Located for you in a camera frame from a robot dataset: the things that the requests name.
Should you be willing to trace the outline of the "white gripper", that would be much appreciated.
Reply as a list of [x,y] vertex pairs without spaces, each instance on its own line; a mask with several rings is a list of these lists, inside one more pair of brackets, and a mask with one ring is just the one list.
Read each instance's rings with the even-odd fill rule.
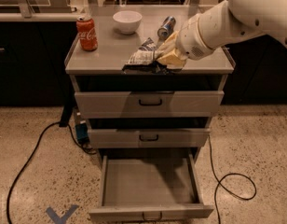
[[198,28],[200,16],[198,13],[185,21],[180,31],[174,31],[157,49],[157,54],[161,55],[157,58],[160,64],[169,69],[182,69],[187,58],[200,60],[213,54],[213,49],[209,48],[201,37]]

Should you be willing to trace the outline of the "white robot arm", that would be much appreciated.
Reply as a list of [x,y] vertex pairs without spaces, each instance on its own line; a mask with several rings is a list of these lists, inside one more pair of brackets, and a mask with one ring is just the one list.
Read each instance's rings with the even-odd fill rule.
[[224,0],[185,21],[160,46],[156,61],[172,69],[210,56],[223,45],[269,35],[287,49],[287,0]]

